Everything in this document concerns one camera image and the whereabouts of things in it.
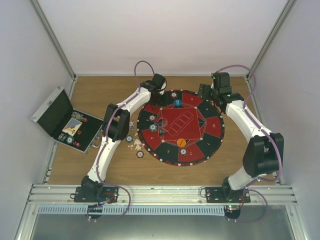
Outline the blue small blind button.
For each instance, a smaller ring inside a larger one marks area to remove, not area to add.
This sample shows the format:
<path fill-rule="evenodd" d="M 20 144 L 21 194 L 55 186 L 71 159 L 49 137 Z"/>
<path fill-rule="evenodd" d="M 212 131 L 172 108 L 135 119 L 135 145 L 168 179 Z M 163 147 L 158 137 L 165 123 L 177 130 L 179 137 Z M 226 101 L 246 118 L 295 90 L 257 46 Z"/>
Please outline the blue small blind button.
<path fill-rule="evenodd" d="M 182 105 L 182 101 L 180 99 L 175 99 L 173 104 L 175 107 L 180 107 Z"/>

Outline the blue 10 chip stack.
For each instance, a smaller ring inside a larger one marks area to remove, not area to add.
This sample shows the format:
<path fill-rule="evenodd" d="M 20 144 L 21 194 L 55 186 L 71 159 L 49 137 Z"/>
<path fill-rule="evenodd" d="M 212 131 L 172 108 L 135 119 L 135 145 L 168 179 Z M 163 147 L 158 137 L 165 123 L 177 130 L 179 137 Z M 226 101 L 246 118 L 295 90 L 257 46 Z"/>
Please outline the blue 10 chip stack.
<path fill-rule="evenodd" d="M 129 121 L 129 130 L 130 130 L 130 131 L 133 131 L 134 128 L 135 128 L 135 123 L 134 123 L 134 121 L 130 120 L 130 121 Z"/>

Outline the green 50 chip stack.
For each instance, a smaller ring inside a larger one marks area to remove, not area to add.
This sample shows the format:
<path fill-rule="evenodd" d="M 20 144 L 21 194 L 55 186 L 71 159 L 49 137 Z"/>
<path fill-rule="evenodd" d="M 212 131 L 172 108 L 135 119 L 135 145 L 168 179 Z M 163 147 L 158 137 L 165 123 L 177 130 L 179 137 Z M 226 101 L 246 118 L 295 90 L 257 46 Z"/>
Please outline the green 50 chip stack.
<path fill-rule="evenodd" d="M 131 142 L 134 140 L 134 138 L 133 138 L 131 135 L 128 135 L 128 136 L 125 138 L 125 140 L 126 140 L 127 143 L 131 143 Z"/>

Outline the orange big blind button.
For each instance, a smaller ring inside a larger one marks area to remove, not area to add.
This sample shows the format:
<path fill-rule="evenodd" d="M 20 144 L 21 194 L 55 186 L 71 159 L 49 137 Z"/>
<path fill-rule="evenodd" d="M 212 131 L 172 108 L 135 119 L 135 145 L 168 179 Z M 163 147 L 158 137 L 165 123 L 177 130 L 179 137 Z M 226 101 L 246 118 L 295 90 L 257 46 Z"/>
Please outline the orange big blind button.
<path fill-rule="evenodd" d="M 176 141 L 176 144 L 177 144 L 180 148 L 183 148 L 183 147 L 186 146 L 187 141 L 186 141 L 184 138 L 179 138 L 179 139 Z"/>

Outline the orange 100 chip stack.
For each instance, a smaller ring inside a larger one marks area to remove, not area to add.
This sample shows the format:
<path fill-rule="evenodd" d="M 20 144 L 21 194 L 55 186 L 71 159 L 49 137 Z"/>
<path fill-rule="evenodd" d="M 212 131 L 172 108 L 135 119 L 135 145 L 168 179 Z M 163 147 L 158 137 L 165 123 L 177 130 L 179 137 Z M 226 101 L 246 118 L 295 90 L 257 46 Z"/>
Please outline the orange 100 chip stack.
<path fill-rule="evenodd" d="M 143 151 L 138 151 L 138 152 L 136 153 L 136 157 L 137 157 L 137 158 L 142 158 L 143 156 L 144 156 Z"/>

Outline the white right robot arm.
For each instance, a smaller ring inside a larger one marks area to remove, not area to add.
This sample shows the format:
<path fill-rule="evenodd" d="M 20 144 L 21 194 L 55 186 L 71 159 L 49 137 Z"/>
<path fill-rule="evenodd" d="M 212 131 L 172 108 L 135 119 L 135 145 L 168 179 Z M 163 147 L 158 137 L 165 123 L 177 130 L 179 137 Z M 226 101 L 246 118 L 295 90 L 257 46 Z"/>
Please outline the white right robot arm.
<path fill-rule="evenodd" d="M 263 180 L 266 175 L 277 172 L 277 181 L 283 171 L 284 137 L 273 133 L 254 116 L 239 93 L 232 93 L 230 86 L 214 88 L 201 84 L 197 96 L 211 100 L 231 118 L 248 142 L 242 159 L 242 167 L 226 177 L 221 185 L 221 196 L 228 203 L 234 202 L 247 187 Z"/>

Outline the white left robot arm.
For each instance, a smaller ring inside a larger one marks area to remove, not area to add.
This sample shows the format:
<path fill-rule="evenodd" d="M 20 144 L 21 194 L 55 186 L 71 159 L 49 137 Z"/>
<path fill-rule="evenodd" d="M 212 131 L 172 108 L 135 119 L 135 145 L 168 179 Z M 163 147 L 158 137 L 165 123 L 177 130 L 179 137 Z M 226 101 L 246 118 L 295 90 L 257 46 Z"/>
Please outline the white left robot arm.
<path fill-rule="evenodd" d="M 109 104 L 102 122 L 102 140 L 95 161 L 81 181 L 81 188 L 92 202 L 98 202 L 103 197 L 103 181 L 111 159 L 129 132 L 130 118 L 138 108 L 152 97 L 163 93 L 167 81 L 163 76 L 156 75 L 138 85 L 138 88 L 125 100 L 117 104 Z"/>

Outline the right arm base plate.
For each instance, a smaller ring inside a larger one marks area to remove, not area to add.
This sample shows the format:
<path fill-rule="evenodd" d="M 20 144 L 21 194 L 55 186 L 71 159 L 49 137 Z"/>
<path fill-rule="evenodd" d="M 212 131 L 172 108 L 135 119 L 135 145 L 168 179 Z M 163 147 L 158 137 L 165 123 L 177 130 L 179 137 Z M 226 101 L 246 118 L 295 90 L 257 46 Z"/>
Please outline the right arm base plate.
<path fill-rule="evenodd" d="M 240 190 L 224 190 L 221 186 L 205 186 L 199 190 L 199 195 L 206 199 L 207 203 L 242 204 L 250 203 L 250 196 Z"/>

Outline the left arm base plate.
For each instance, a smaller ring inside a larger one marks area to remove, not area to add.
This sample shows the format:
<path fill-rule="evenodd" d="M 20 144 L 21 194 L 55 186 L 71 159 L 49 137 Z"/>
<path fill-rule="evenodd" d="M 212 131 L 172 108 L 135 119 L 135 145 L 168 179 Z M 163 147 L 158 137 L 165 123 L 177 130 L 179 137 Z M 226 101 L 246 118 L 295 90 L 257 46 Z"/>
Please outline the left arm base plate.
<path fill-rule="evenodd" d="M 89 191 L 82 186 L 70 194 L 70 198 L 76 203 L 116 203 L 118 200 L 118 187 L 103 186 L 97 191 Z"/>

